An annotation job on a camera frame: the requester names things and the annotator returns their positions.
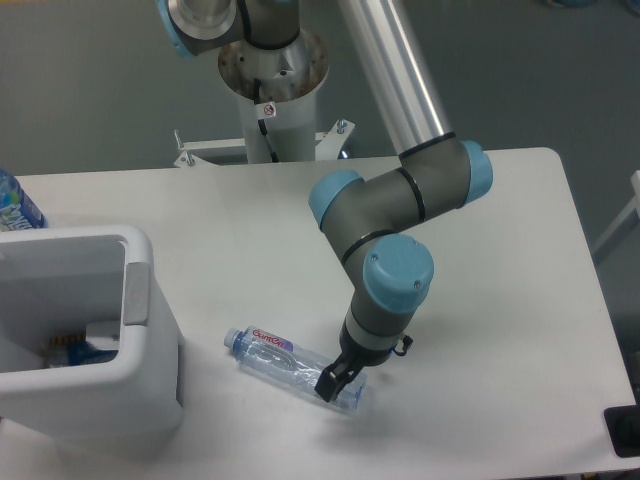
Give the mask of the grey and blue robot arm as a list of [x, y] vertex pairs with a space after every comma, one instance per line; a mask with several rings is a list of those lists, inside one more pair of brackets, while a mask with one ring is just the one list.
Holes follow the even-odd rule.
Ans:
[[[235, 94], [251, 163], [315, 160], [315, 95], [328, 73], [322, 41], [300, 23], [296, 1], [160, 1], [174, 50], [217, 50]], [[322, 178], [309, 205], [354, 287], [341, 352], [315, 389], [334, 400], [366, 367], [407, 353], [405, 330], [434, 274], [407, 230], [485, 195], [493, 170], [482, 147], [450, 127], [402, 4], [343, 1], [367, 81], [399, 166], [372, 179], [352, 170]]]

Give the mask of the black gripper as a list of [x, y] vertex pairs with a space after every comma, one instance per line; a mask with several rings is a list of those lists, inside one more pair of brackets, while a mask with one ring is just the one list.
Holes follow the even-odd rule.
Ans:
[[336, 400], [364, 367], [375, 367], [385, 363], [399, 339], [399, 336], [388, 338], [388, 346], [368, 348], [357, 343], [347, 329], [342, 329], [339, 337], [341, 354], [323, 369], [314, 387], [315, 392], [325, 402]]

